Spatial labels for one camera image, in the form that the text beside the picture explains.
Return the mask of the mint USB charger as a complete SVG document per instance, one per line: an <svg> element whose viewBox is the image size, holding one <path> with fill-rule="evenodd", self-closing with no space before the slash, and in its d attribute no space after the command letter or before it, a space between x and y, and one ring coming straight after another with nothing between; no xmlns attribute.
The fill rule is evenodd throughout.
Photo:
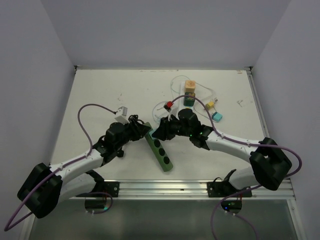
<svg viewBox="0 0 320 240"><path fill-rule="evenodd" d="M150 136L150 138L152 139L152 140L155 140L155 138L153 137L153 133L154 133L155 131L154 130L151 130L150 132L149 132L149 136Z"/></svg>

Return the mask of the green power strip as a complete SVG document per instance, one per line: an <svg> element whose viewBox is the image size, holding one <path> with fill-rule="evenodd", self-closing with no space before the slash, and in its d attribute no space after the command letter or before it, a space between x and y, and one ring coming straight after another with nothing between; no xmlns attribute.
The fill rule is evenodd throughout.
<svg viewBox="0 0 320 240"><path fill-rule="evenodd" d="M164 172L171 171L174 166L173 166L170 158L168 157L165 149L163 148L161 142L158 139L152 137L154 130L153 130L151 124L149 122L145 122L143 125L150 127L150 130L145 135L145 139L146 139L149 147L151 148L155 158L157 159L160 167L162 168L162 170Z"/></svg>

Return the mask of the white power strip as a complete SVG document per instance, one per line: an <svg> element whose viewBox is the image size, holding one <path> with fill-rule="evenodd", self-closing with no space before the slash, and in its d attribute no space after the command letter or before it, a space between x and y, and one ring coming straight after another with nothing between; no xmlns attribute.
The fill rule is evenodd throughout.
<svg viewBox="0 0 320 240"><path fill-rule="evenodd" d="M195 99L189 96L195 97L196 82L193 80L185 80L180 85L180 96L184 96L178 100L179 110L189 108L192 109L195 104Z"/></svg>

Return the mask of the dark green cube adapter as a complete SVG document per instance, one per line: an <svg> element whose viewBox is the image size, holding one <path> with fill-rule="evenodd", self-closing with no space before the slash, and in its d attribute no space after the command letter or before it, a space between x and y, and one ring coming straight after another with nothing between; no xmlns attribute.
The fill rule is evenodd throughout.
<svg viewBox="0 0 320 240"><path fill-rule="evenodd" d="M185 92L184 95L185 97L183 98L183 105L185 107L193 107L196 101L194 99L196 94L194 92Z"/></svg>

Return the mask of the orange cube socket adapter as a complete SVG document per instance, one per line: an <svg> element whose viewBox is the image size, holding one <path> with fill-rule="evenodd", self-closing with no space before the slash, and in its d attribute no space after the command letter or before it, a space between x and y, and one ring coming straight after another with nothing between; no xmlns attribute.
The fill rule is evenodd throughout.
<svg viewBox="0 0 320 240"><path fill-rule="evenodd" d="M186 80L184 83L184 91L194 93L196 89L196 82L194 80Z"/></svg>

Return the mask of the yellow USB charger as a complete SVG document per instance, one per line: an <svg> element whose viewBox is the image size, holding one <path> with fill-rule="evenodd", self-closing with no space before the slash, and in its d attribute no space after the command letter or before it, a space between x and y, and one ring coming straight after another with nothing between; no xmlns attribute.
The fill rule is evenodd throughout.
<svg viewBox="0 0 320 240"><path fill-rule="evenodd" d="M210 102L205 104L205 109L208 110L208 111L212 110L214 108L215 108L215 102L214 101L210 101Z"/></svg>

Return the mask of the teal USB charger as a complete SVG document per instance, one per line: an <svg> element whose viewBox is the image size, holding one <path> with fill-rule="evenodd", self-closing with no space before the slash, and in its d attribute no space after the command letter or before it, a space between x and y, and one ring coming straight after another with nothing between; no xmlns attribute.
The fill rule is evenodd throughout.
<svg viewBox="0 0 320 240"><path fill-rule="evenodd" d="M220 122L223 118L223 115L220 114L219 112L214 112L211 116L212 120L216 123Z"/></svg>

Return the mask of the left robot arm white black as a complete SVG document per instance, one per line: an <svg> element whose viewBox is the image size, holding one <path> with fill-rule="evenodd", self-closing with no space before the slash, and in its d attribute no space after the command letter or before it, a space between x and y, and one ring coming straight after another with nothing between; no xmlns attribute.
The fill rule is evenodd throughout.
<svg viewBox="0 0 320 240"><path fill-rule="evenodd" d="M67 183L106 165L116 157L122 157L125 144L139 141L150 130L151 127L146 123L135 120L126 124L112 123L105 135L84 154L60 164L37 164L18 191L18 199L38 219L46 217L57 206Z"/></svg>

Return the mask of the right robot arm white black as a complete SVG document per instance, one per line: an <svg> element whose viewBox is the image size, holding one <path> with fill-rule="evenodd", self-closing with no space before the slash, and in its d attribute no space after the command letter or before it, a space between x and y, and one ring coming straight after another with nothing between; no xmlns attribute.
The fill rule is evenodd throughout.
<svg viewBox="0 0 320 240"><path fill-rule="evenodd" d="M197 115L188 108L160 120L152 137L169 141L175 136L188 137L194 146L208 151L229 154L250 164L244 169L233 169L214 188L227 196L235 196L247 187L261 185L276 191L292 167L292 163L271 138L262 141L236 139L218 135L211 126L201 124Z"/></svg>

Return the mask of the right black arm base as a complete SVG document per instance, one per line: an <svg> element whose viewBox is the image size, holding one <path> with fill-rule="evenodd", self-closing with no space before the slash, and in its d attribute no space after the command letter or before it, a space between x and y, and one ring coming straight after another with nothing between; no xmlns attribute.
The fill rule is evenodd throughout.
<svg viewBox="0 0 320 240"><path fill-rule="evenodd" d="M249 190L249 187L238 190L230 183L222 180L220 177L216 177L214 180L208 181L206 183L206 190L209 198L225 198L230 195L235 198L250 198L253 196L252 191Z"/></svg>

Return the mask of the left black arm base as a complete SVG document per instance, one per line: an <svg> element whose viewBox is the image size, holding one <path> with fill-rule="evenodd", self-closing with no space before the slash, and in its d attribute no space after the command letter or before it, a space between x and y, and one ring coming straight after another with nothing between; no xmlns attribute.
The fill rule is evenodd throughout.
<svg viewBox="0 0 320 240"><path fill-rule="evenodd" d="M97 182L93 190L89 193L82 193L76 195L77 197L105 197L105 194L109 194L113 198L117 198L119 195L120 183L118 181L101 181Z"/></svg>

